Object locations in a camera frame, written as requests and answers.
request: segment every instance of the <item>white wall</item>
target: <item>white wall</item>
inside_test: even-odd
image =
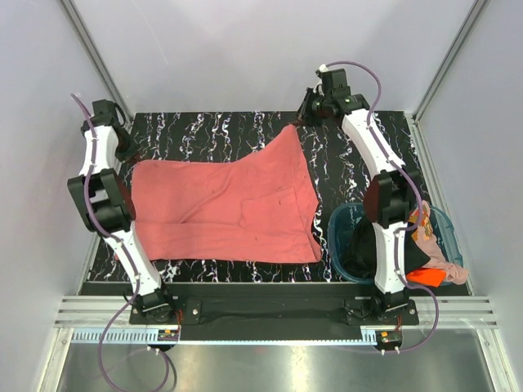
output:
[[[523,2],[492,1],[422,118],[474,288],[523,386]]]
[[[66,186],[85,150],[69,93],[107,95],[55,0],[1,1],[0,55],[0,390],[28,392],[91,238]]]
[[[297,110],[323,63],[413,111],[473,0],[74,0],[131,110]],[[361,70],[355,92],[375,93]]]

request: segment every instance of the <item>metal floor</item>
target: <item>metal floor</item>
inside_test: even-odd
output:
[[[404,347],[422,339],[404,331]],[[106,345],[111,379],[129,392],[153,390],[164,364],[137,345]],[[179,345],[168,352],[177,392],[494,391],[473,330],[439,330],[420,350],[382,357],[370,347]],[[172,376],[163,391],[172,390]],[[96,345],[72,344],[58,391],[105,392]]]

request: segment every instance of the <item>purple cable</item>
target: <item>purple cable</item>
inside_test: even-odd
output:
[[[95,169],[95,161],[96,161],[96,147],[97,147],[97,139],[96,139],[96,130],[94,128],[94,125],[91,121],[91,114],[89,113],[89,110],[85,107],[85,105],[82,103],[82,101],[75,95],[71,94],[74,101],[78,104],[80,109],[82,110],[83,116],[85,117],[87,124],[89,125],[89,128],[91,129],[92,134],[92,150],[91,150],[91,164],[89,165],[89,169],[87,170],[87,174],[85,176],[85,181],[83,183],[83,198],[85,200],[87,213],[89,214],[89,218],[91,219],[92,224],[96,227],[96,229],[104,236],[112,238],[114,241],[119,243],[119,245],[122,247],[123,253],[125,253],[126,258],[129,260],[129,264],[131,264],[132,271],[136,276],[136,290],[132,293],[131,298],[129,298],[129,301],[125,303],[125,305],[114,314],[114,316],[109,320],[107,325],[104,328],[104,331],[101,333],[100,341],[98,342],[98,350],[97,350],[97,356],[98,356],[98,367],[101,370],[101,375],[104,377],[105,382],[109,384],[111,388],[114,390],[118,390],[119,392],[127,392],[126,390],[121,389],[116,384],[112,382],[112,380],[109,378],[108,372],[104,368],[104,363],[102,360],[102,353],[101,349],[103,346],[103,342],[105,339],[105,336],[107,335],[107,332],[111,328],[111,325],[116,321],[116,319],[122,314],[125,309],[132,304],[132,302],[136,299],[138,296],[138,292],[140,291],[140,278],[138,276],[138,268],[136,267],[136,264],[134,260],[131,257],[131,254],[129,253],[128,249],[125,247],[125,244],[123,243],[122,239],[116,237],[115,235],[112,235],[111,233],[107,232],[100,222],[97,220],[94,209],[92,208],[91,204],[91,198],[89,197],[89,182],[91,181],[92,172]],[[142,350],[135,351],[132,353],[132,355],[141,352]],[[169,377],[169,368],[172,368],[174,374],[176,375],[176,369],[174,368],[174,364],[172,363],[171,359],[163,352],[163,351],[156,351],[157,353],[160,353],[162,355],[163,360],[165,361],[165,377],[163,378],[162,383],[155,388],[154,390],[151,390],[150,392],[159,392],[167,383],[167,379]]]
[[[406,173],[406,171],[403,170],[403,168],[400,165],[398,165],[397,163],[390,160],[390,155],[387,152],[387,149],[382,144],[382,142],[379,140],[379,137],[378,137],[378,134],[376,133],[376,131],[370,125],[370,119],[374,113],[374,109],[376,109],[376,106],[378,105],[378,102],[379,102],[380,98],[382,97],[381,81],[379,80],[378,76],[371,69],[369,69],[368,67],[366,67],[365,65],[362,65],[360,63],[356,63],[354,61],[335,61],[333,63],[327,64],[327,67],[332,67],[333,65],[354,65],[355,67],[361,68],[364,71],[366,71],[376,81],[376,84],[378,85],[378,93],[376,95],[376,99],[370,105],[369,111],[367,113],[367,128],[369,129],[371,135],[373,136],[374,140],[378,144],[380,150],[383,152],[383,154],[385,155],[385,157],[387,158],[389,163],[405,178],[407,183],[409,183],[409,186],[412,188],[412,191],[414,192],[414,195],[416,196],[416,203],[418,204],[418,219],[416,220],[416,223],[410,227],[399,228],[395,232],[395,234],[398,234],[400,231],[416,230],[422,223],[422,196],[419,193],[418,188],[414,184],[413,179],[410,178],[410,176]],[[394,266],[395,266],[396,270],[400,270],[399,250],[400,250],[400,240],[395,235],[394,236]],[[417,343],[416,345],[413,345],[412,347],[402,350],[404,352],[409,352],[409,351],[413,351],[413,350],[416,350],[416,349],[422,347],[432,337],[432,335],[436,331],[436,328],[438,326],[438,321],[440,319],[440,307],[438,306],[438,300],[437,300],[436,296],[434,295],[434,293],[432,292],[432,290],[430,288],[425,287],[421,284],[410,284],[409,282],[407,282],[407,280],[403,276],[401,276],[400,274],[398,276],[399,276],[401,282],[410,290],[421,289],[421,290],[427,292],[432,297],[432,300],[434,301],[434,307],[435,307],[435,313],[436,313],[435,318],[434,318],[434,324],[432,325],[432,329],[429,331],[429,333],[425,337],[425,339],[423,339],[421,342]]]

